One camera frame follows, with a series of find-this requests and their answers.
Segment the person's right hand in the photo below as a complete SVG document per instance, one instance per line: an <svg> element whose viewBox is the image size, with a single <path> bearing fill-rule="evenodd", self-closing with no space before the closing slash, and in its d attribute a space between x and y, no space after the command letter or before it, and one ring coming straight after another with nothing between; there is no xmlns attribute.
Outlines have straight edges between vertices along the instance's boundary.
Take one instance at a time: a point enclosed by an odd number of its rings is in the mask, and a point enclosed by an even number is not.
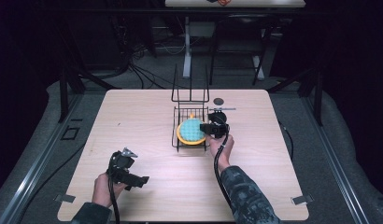
<svg viewBox="0 0 383 224"><path fill-rule="evenodd" d="M223 136L222 138L214 138L211 135L206 135L206 141L208 141L210 145L210 152L213 158L215 158L216 154L218 153L218 149L220 148L221 144L223 143L223 140L226 136ZM232 153L232 149L234 146L234 139L229 134L229 137L227 139L227 143L223 149L223 151L220 154L219 160L218 160L218 169L220 172L222 172L224 169L230 166L230 154Z"/></svg>

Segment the hand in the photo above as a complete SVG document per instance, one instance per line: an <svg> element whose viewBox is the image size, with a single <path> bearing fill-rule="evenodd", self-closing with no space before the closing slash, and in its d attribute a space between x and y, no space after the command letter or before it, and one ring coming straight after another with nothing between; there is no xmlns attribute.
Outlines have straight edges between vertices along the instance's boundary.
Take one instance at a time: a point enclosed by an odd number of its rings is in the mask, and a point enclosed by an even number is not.
<svg viewBox="0 0 383 224"><path fill-rule="evenodd" d="M100 204L104 207L110 207L110 205L112 205L112 201L110 200L108 181L109 181L109 177L107 176L106 173L99 175L95 179L95 184L93 187L93 195L92 195L93 203ZM113 183L113 191L115 192L116 199L119 198L119 195L125 189L125 187L127 187L126 184Z"/></svg>
<svg viewBox="0 0 383 224"><path fill-rule="evenodd" d="M223 140L225 137L226 136L216 139L216 138L213 138L211 135L206 135L206 141L208 141L210 145L210 151L213 158L215 158L218 152L218 149L223 143ZM234 139L229 134L226 146L224 147L223 151L220 153L220 157L218 160L218 169L220 172L222 172L224 169L230 166L229 159L230 159L230 154L232 153L233 146L234 146Z"/></svg>

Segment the dark background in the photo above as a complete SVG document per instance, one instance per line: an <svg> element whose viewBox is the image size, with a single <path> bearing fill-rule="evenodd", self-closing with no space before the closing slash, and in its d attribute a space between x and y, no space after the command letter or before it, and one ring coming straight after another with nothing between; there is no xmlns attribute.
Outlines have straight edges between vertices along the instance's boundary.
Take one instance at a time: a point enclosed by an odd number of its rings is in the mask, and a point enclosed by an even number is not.
<svg viewBox="0 0 383 224"><path fill-rule="evenodd" d="M330 21L295 19L284 31L271 76L291 77L309 68L325 39L335 36L336 50L322 69L324 90L348 124L359 164L383 193L383 1L306 1L305 9L340 14ZM107 38L110 48L101 53L119 53L105 32L107 24L94 29L91 34L103 35L84 41ZM86 35L75 32L81 48ZM65 61L60 55L67 54L50 20L38 17L28 1L0 2L0 187L40 121L49 99L46 88L59 80ZM94 63L118 60L97 62L104 59L96 55L90 58Z"/></svg>

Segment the person's left hand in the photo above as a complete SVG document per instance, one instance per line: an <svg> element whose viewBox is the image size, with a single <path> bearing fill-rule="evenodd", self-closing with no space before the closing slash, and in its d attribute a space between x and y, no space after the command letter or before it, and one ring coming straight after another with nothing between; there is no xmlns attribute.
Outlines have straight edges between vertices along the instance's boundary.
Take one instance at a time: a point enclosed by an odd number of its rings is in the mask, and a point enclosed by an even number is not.
<svg viewBox="0 0 383 224"><path fill-rule="evenodd" d="M95 184L93 188L92 202L96 204L100 204L104 207L110 207L112 205L112 201L110 200L110 192L108 187L109 178L106 173L99 175L95 179ZM116 199L119 198L121 192L127 187L126 184L113 183L113 191L115 192Z"/></svg>

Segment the camouflage sleeve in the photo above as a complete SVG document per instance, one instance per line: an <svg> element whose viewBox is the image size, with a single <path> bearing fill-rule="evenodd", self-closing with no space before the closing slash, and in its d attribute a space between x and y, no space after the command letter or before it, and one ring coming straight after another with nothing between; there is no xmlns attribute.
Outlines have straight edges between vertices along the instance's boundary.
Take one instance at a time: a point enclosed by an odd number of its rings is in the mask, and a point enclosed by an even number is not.
<svg viewBox="0 0 383 224"><path fill-rule="evenodd" d="M238 166L226 168L220 175L236 223L281 223L256 183Z"/></svg>

